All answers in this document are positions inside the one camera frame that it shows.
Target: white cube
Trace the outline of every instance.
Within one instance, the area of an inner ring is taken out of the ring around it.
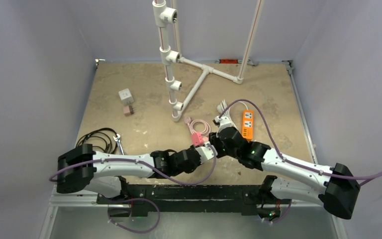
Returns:
[[[122,90],[119,93],[119,97],[121,98],[121,101],[124,103],[124,105],[129,105],[134,102],[134,99],[132,98],[131,92],[129,89]]]

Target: orange power strip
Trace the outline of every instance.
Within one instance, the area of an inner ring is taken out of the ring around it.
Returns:
[[[253,139],[254,112],[244,110],[242,114],[242,136],[247,140]]]

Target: plywood surface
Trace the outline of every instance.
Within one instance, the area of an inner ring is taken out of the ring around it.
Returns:
[[[239,65],[212,64],[215,69],[236,75]],[[185,64],[174,65],[174,76],[183,83],[177,94],[183,102],[201,70]],[[169,94],[164,82],[162,64],[102,63],[95,75],[93,88],[79,130],[79,137],[101,127],[110,127],[122,136],[122,146],[127,154],[144,154],[154,150],[182,150],[191,145],[190,132],[182,119],[172,121]],[[118,91],[129,88],[135,102],[135,114],[125,117],[124,105]],[[292,86],[284,65],[266,64],[248,67],[242,85],[210,74],[206,77],[184,116],[202,119],[210,123],[212,131],[217,127],[211,122],[218,115],[217,105],[225,99],[249,99],[265,114],[279,149],[293,157],[310,161],[302,123]],[[231,110],[232,119],[241,127],[244,106],[237,104]],[[254,140],[272,145],[261,117],[255,116]],[[176,177],[185,182],[202,179],[210,171],[211,162],[201,165],[191,174]],[[247,169],[230,157],[217,161],[216,168],[205,184],[260,184],[267,172]],[[126,177],[131,183],[173,184],[165,179],[139,179]]]

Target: gray wall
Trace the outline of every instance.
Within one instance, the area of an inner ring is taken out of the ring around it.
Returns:
[[[151,0],[66,1],[96,58],[160,60]],[[251,57],[264,61],[293,59],[325,2],[266,0]],[[242,58],[256,3],[178,0],[183,55],[194,60]]]
[[[295,58],[295,80],[321,163],[382,170],[382,0],[328,0]],[[382,178],[366,184],[351,239],[382,238]]]
[[[60,0],[0,0],[0,238],[37,238],[94,58]]]

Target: black cable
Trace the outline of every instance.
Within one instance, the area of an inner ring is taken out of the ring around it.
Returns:
[[[103,131],[110,131],[114,134],[114,136],[116,136],[116,131],[114,131],[113,129],[108,127],[100,128],[81,136],[76,143],[76,147],[87,143],[87,141],[91,138],[99,138],[104,142],[105,144],[104,148],[97,145],[93,145],[93,148],[95,147],[95,148],[101,149],[104,153],[111,153],[111,154],[115,153],[116,149],[118,148],[118,145],[115,142],[112,142],[113,139]]]

